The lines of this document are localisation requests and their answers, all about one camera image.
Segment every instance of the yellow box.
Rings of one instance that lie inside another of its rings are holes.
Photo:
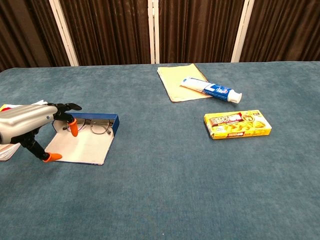
[[[259,110],[207,113],[204,122],[213,139],[262,136],[271,131]]]

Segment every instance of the orange fingertip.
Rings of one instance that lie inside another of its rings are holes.
[[[43,160],[44,163],[54,162],[62,158],[62,155],[59,153],[49,153],[49,157],[47,160]]]
[[[74,137],[78,136],[78,126],[77,126],[77,119],[74,119],[73,122],[68,123],[70,126],[70,131]]]

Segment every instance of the open glasses case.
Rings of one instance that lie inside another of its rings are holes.
[[[55,120],[52,126],[56,134],[45,151],[61,154],[62,158],[57,162],[103,165],[118,130],[118,115],[104,113],[70,114],[79,120],[97,120],[99,123],[103,123],[105,120],[106,131],[102,134],[96,134],[92,131],[89,123],[81,127],[78,136],[74,137],[68,131],[66,122]]]

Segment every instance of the cardboard box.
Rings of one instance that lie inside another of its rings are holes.
[[[67,130],[65,121],[55,120],[52,126],[56,132],[52,141],[45,148],[46,152],[59,153],[62,158],[56,162],[68,162],[79,164],[103,165],[107,158],[107,154],[119,126],[119,117],[117,114],[104,113],[70,113],[76,119],[90,120],[106,120],[110,122],[107,132],[103,134],[95,134],[91,130],[89,124],[78,132],[78,136],[72,136]]]
[[[213,139],[269,135],[272,129],[259,110],[207,113],[204,122]]]

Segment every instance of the eyeglasses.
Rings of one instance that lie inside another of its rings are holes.
[[[90,130],[94,134],[104,134],[107,132],[108,134],[111,134],[111,131],[109,128],[112,126],[112,123],[109,119],[84,119],[84,118],[77,118],[76,124],[78,127],[78,132],[80,130],[84,129],[85,126],[90,125]],[[69,126],[65,126],[63,130],[68,130],[71,132]]]

